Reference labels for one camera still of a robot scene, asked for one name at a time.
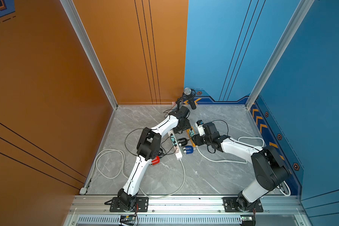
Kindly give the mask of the yellow power strip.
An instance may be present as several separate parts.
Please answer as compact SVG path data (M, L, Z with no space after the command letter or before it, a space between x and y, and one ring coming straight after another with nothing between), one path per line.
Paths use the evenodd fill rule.
M193 148L197 148L197 145L192 140L192 137L195 135L195 131L194 131L193 127L191 127L190 129L186 130L186 132L187 132L187 134L189 136L189 140L190 140Z

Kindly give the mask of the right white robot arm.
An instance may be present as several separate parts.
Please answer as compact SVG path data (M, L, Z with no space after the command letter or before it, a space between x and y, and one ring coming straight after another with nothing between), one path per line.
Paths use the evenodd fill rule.
M252 211L260 198L279 188L291 176L284 160L273 146L252 146L228 135L220 135L212 122L196 122L197 134L191 139L196 146L211 147L215 151L235 155L253 166L255 179L238 194L236 211Z

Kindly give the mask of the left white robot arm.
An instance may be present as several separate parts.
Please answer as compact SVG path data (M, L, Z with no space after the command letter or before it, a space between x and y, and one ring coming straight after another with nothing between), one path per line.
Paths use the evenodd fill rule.
M137 144L137 157L130 176L117 194L119 205L126 211L135 210L136 196L144 174L160 151L162 137L165 134L175 134L190 129L190 110L181 106L168 113L168 116L158 125L142 130Z

